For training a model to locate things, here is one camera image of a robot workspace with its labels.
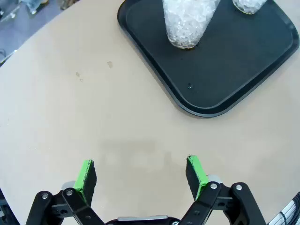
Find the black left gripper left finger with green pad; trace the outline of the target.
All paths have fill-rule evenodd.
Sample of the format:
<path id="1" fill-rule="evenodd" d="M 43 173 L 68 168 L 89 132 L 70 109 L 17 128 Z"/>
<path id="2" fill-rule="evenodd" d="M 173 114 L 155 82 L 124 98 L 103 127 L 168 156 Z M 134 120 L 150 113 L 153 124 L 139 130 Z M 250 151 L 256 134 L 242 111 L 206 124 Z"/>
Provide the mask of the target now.
<path id="1" fill-rule="evenodd" d="M 36 194 L 27 225 L 61 225 L 65 218 L 74 218 L 79 225 L 103 225 L 91 208 L 97 175 L 93 160 L 85 160 L 72 187 L 53 195 L 48 191 Z"/>

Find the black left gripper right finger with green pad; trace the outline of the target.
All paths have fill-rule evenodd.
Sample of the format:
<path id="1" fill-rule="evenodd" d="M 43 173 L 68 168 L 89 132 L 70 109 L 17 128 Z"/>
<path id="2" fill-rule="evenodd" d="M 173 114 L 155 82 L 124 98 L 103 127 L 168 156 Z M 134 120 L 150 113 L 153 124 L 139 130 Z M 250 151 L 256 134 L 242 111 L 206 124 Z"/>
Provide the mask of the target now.
<path id="1" fill-rule="evenodd" d="M 187 157 L 186 178 L 194 202 L 180 220 L 180 225 L 204 225 L 214 210 L 222 211 L 231 225 L 266 224 L 246 183 L 238 182 L 227 187 L 209 181 L 195 155 Z"/>

